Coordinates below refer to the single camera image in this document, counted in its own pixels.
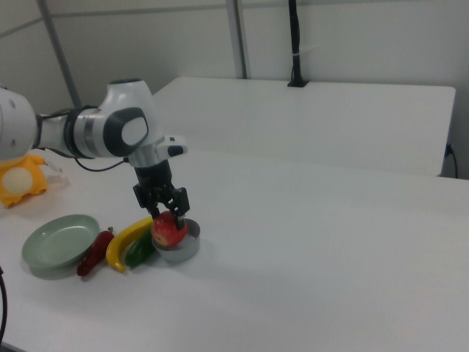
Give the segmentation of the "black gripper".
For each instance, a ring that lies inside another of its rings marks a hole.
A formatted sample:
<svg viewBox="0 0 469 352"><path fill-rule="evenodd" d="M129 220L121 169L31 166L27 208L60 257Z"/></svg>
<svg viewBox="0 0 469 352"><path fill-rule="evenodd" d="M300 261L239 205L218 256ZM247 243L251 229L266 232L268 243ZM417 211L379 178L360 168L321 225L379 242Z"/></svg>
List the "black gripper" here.
<svg viewBox="0 0 469 352"><path fill-rule="evenodd" d="M168 161L150 166L135 168L138 183L133 191L141 208L147 210L152 219L160 215L158 201L151 191L163 195L163 204L174 217L176 228L181 230L185 226L185 214L190 210L188 192L186 188L175 188L172 185L172 173Z"/></svg>

